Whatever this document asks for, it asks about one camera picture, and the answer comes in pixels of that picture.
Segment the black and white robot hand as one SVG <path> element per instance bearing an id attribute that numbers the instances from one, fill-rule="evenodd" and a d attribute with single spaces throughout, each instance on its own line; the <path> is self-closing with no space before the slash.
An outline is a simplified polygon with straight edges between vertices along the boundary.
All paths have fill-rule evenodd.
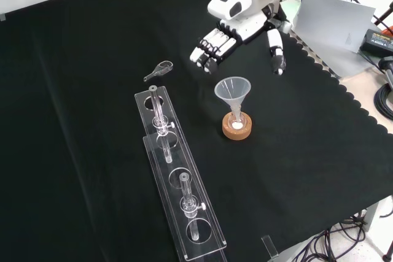
<path id="1" fill-rule="evenodd" d="M 219 22 L 198 41 L 190 54 L 191 62 L 212 74 L 239 46 L 266 32 L 272 72 L 284 73 L 286 59 L 277 23 L 286 24 L 287 19 L 280 0 L 212 0 L 208 12 Z"/>

